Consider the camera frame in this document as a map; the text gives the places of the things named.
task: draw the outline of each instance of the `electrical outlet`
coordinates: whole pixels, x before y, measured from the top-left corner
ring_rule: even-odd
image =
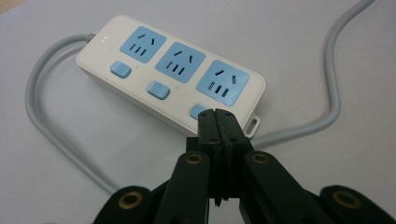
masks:
[[[127,16],[111,20],[77,62],[95,81],[187,136],[196,136],[198,114],[210,108],[233,113],[246,137],[260,125],[254,115],[265,88],[260,75]]]
[[[202,52],[175,42],[155,68],[169,77],[187,83],[204,58]]]
[[[120,51],[137,59],[141,63],[148,63],[165,42],[166,37],[144,26],[138,27],[123,43]]]
[[[197,90],[227,106],[232,106],[248,80],[248,73],[215,60],[198,83]]]

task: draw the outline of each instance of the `white surface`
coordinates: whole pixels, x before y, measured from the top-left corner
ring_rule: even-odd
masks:
[[[261,74],[267,89],[256,136],[306,123],[328,108],[322,51],[332,23],[357,0],[38,1],[0,15],[0,223],[92,223],[107,195],[30,123],[24,88],[39,56],[125,14]],[[342,96],[329,129],[268,148],[314,193],[340,184],[396,217],[396,1],[377,0],[341,33]],[[169,178],[185,137],[97,85],[76,65],[80,46],[55,59],[40,85],[45,116],[120,185]],[[209,223],[242,223],[237,201]]]
[[[125,40],[139,26],[144,26],[166,37],[166,41],[160,46],[158,52],[147,63],[141,63],[120,51],[120,47]],[[158,61],[176,42],[196,49],[205,55],[205,59],[199,64],[191,79],[186,83],[169,77],[156,69]],[[246,86],[232,106],[227,106],[205,94],[201,94],[196,89],[197,84],[215,60],[227,63],[245,72],[248,76]],[[133,70],[131,75],[127,78],[119,78],[112,74],[109,71],[109,67],[115,61],[121,61],[130,66]],[[243,129],[247,128],[251,121],[250,115],[253,114],[257,103],[260,101],[265,87],[264,80],[258,74],[240,65],[227,62],[207,50],[200,49],[185,40],[178,39],[173,35],[127,16],[117,16],[109,21],[90,44],[80,52],[77,57],[77,64],[99,83],[148,111],[156,118],[166,121],[187,136],[196,136],[197,134],[197,120],[190,116],[190,112],[195,105],[228,110],[235,114]],[[166,99],[159,100],[148,93],[147,87],[154,80],[170,89]]]

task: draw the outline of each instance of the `blue outlet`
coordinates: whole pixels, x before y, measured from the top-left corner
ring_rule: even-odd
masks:
[[[201,65],[204,58],[205,55],[202,52],[175,42],[166,51],[155,68],[169,77],[186,83]]]
[[[120,51],[141,63],[148,63],[165,40],[166,37],[164,35],[160,35],[144,26],[139,26],[122,44]]]
[[[249,74],[215,60],[199,81],[196,89],[224,105],[233,106],[248,80]]]

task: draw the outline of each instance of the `outlet socket hole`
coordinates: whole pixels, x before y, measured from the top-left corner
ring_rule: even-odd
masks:
[[[181,74],[183,73],[183,71],[184,71],[184,67],[182,67],[182,68],[180,69],[180,72],[178,72],[178,74],[181,75]]]
[[[136,46],[136,44],[133,44],[129,50],[132,50],[134,48],[134,46]]]
[[[172,70],[172,72],[175,72],[178,68],[178,64],[174,67],[174,69]]]
[[[215,93],[219,93],[220,90],[221,90],[221,86],[218,86],[218,88],[215,90]]]
[[[209,86],[209,88],[207,88],[207,89],[211,91],[214,85],[215,85],[214,82],[210,83],[210,86]]]
[[[221,95],[222,97],[225,97],[228,93],[228,89],[225,89],[225,91],[223,92],[223,94]]]
[[[215,73],[215,75],[216,75],[216,76],[221,75],[221,73],[223,73],[223,72],[224,72],[224,70],[220,70],[220,71],[218,71],[217,73]]]

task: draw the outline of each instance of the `power cord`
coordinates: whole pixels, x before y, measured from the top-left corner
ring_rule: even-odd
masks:
[[[271,145],[301,137],[310,133],[321,131],[332,125],[338,118],[341,110],[340,94],[338,91],[337,79],[334,67],[334,46],[338,35],[344,27],[364,9],[370,6],[374,0],[361,0],[358,4],[350,8],[341,16],[333,25],[330,35],[326,41],[324,52],[325,76],[330,97],[330,111],[322,119],[307,123],[303,126],[287,129],[277,133],[271,133],[261,138],[254,139],[252,145],[256,148],[265,148]],[[60,49],[81,41],[90,42],[94,35],[72,35],[53,46],[51,46],[35,64],[26,86],[25,106],[29,119],[35,127],[43,133],[53,145],[55,145],[71,162],[73,162],[87,177],[95,182],[101,189],[109,194],[113,194],[119,189],[112,181],[105,178],[99,171],[92,168],[89,161],[83,160],[75,151],[70,148],[53,130],[51,130],[44,121],[40,120],[35,108],[35,87],[38,78],[49,62],[51,57]]]
[[[44,66],[60,49],[81,41],[87,43],[93,39],[94,35],[72,35],[56,44],[52,45],[35,64],[26,86],[25,106],[27,115],[35,125],[35,127],[46,136],[53,145],[55,145],[71,162],[73,162],[87,177],[95,182],[105,192],[112,194],[119,188],[116,187],[110,180],[106,179],[100,172],[93,169],[90,162],[83,160],[70,148],[53,130],[51,130],[44,121],[37,115],[35,108],[35,87],[37,85],[38,77],[43,71]]]
[[[265,148],[271,145],[301,137],[310,133],[321,131],[332,125],[338,118],[341,110],[340,93],[338,91],[337,78],[334,66],[334,46],[338,35],[344,27],[364,9],[370,6],[374,0],[361,0],[355,6],[344,13],[332,26],[330,35],[326,40],[324,51],[325,76],[330,97],[330,111],[322,119],[307,123],[300,127],[287,129],[277,133],[270,133],[251,141],[255,148]]]

